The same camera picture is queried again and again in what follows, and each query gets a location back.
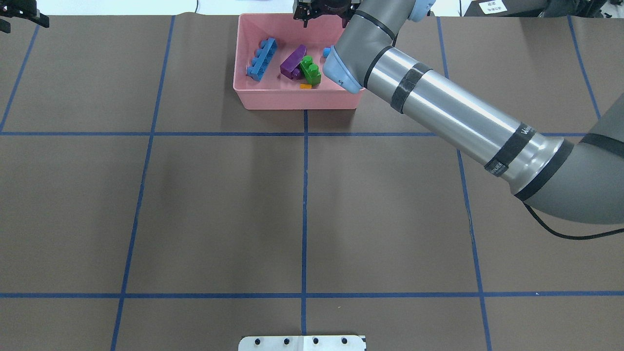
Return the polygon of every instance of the white sticker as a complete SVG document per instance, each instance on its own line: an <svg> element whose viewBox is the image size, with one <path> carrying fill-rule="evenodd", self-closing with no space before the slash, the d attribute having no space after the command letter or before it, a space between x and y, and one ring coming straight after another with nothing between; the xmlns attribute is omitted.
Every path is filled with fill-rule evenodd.
<svg viewBox="0 0 624 351"><path fill-rule="evenodd" d="M480 2L479 6L481 6L484 14L499 13L507 10L505 4L503 4L503 0Z"/></svg>

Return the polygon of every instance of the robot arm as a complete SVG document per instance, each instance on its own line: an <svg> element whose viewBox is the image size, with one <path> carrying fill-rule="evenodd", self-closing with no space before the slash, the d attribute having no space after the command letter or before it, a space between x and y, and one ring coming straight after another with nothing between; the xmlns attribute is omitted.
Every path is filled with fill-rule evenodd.
<svg viewBox="0 0 624 351"><path fill-rule="evenodd" d="M624 222L624 94L577 145L545 137L392 46L434 0L365 0L323 71L365 87L505 179L525 204L593 224Z"/></svg>

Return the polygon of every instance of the black band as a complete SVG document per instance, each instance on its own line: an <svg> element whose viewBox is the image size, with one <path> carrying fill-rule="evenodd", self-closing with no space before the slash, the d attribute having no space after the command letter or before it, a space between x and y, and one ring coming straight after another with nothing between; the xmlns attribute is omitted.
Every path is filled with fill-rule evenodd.
<svg viewBox="0 0 624 351"><path fill-rule="evenodd" d="M375 26L379 27L382 31L386 32L386 34L390 37L390 39L394 40L396 38L396 34L393 33L390 28L388 28L385 24L383 24L382 22L380 22L378 19L376 19L375 17L372 17L371 15L369 15L368 13L362 11L362 10L357 10L355 11L355 14L367 19L369 21L371 21Z"/></svg>
<svg viewBox="0 0 624 351"><path fill-rule="evenodd" d="M403 76L403 79L401 79L401 82L394 90L390 106L400 113L403 113L403 105L405 105L409 93L414 90L416 83L418 83L422 76L430 70L431 68L422 62L417 62L413 65L412 68L405 73L405 76Z"/></svg>
<svg viewBox="0 0 624 351"><path fill-rule="evenodd" d="M534 135L535 129L521 123L520 127L509 137L503 147L485 165L485 170L500 177L509 169L509 164L518 157Z"/></svg>
<svg viewBox="0 0 624 351"><path fill-rule="evenodd" d="M618 139L603 136L601 134L589 133L585 135L581 142L597 146L624 159L624 142L621 142Z"/></svg>
<svg viewBox="0 0 624 351"><path fill-rule="evenodd" d="M364 87L368 87L368 78L371 76L373 68L375 68L375 65L377 64L377 61L379 61L381 56L384 56L386 51L388 51L390 49L392 49L392 46L384 47L384 49L382 51L380 51L379 54L377 54L377 56L375 56L375 59L371 62L371 65L368 66L368 71L366 71L366 75L364 76Z"/></svg>
<svg viewBox="0 0 624 351"><path fill-rule="evenodd" d="M555 152L546 166L533 178L533 180L520 190L515 196L520 201L525 201L535 195L544 184L546 184L550 178L559 170L561 165L568 159L568 156L572 152L574 144L567 140L563 140L563 144L559 147L559 150Z"/></svg>

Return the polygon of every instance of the white metal plate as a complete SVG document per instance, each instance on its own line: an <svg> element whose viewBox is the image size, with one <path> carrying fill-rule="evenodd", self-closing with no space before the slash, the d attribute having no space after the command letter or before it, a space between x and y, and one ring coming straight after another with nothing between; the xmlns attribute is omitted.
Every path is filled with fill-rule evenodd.
<svg viewBox="0 0 624 351"><path fill-rule="evenodd" d="M244 337L238 344L238 351L366 351L366 337L358 335Z"/></svg>

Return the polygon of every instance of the light blue joint cap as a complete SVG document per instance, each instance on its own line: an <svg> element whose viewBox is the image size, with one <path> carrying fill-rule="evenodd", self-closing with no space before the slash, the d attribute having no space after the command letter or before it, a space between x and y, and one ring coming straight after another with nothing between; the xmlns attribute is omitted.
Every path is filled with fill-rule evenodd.
<svg viewBox="0 0 624 351"><path fill-rule="evenodd" d="M363 88L344 65L333 45L327 60L323 64L323 73L327 78L352 94L359 93L360 89Z"/></svg>
<svg viewBox="0 0 624 351"><path fill-rule="evenodd" d="M409 15L409 20L418 22L427 16L431 6L436 3L436 0L416 0L412 13Z"/></svg>

